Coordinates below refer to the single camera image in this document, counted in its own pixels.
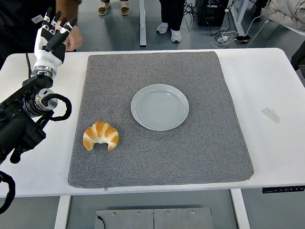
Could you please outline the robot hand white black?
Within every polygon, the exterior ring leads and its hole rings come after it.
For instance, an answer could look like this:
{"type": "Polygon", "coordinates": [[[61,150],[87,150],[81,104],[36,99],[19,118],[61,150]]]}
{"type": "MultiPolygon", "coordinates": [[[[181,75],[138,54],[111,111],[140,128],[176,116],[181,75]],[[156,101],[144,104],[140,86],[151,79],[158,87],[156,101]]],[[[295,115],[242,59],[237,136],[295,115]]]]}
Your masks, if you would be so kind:
{"type": "Polygon", "coordinates": [[[72,18],[68,21],[64,18],[57,27],[60,16],[61,11],[58,11],[53,16],[52,8],[49,7],[43,17],[34,46],[34,54],[36,56],[35,69],[39,66],[55,69],[64,62],[66,40],[76,25],[77,19],[72,18]]]}

